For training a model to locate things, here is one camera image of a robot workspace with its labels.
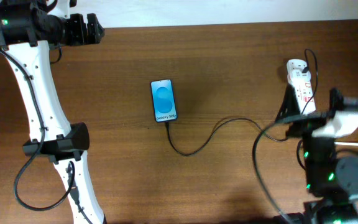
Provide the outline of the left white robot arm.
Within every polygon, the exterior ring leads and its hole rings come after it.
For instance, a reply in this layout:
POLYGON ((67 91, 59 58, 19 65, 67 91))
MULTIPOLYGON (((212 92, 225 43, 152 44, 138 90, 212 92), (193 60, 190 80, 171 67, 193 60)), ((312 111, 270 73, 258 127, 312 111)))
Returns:
POLYGON ((53 164, 75 223, 105 223, 88 169, 88 128, 67 120, 51 72, 51 50, 98 44, 104 37, 97 16, 72 14, 75 6, 75 1, 1 1, 0 54, 14 72, 29 120, 24 154, 53 164))

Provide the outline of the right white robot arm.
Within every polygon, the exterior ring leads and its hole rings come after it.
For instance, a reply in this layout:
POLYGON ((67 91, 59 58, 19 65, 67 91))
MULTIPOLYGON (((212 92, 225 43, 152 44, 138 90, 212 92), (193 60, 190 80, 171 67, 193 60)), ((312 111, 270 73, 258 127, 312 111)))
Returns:
POLYGON ((306 189, 317 199, 305 202, 303 213, 275 217, 277 223, 358 223, 358 152, 343 149, 336 140, 358 128, 358 99, 333 88, 325 113, 302 114, 295 88, 288 85, 277 121, 290 125, 286 136, 298 138, 303 151, 306 189))

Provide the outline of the blue Galaxy smartphone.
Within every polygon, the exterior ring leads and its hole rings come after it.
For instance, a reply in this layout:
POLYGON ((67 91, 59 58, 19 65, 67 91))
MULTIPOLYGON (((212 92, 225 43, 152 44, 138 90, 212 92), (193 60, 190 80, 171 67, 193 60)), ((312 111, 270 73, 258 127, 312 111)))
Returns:
POLYGON ((177 109, 171 80, 157 80, 150 83, 155 120, 158 123, 176 120, 177 109))

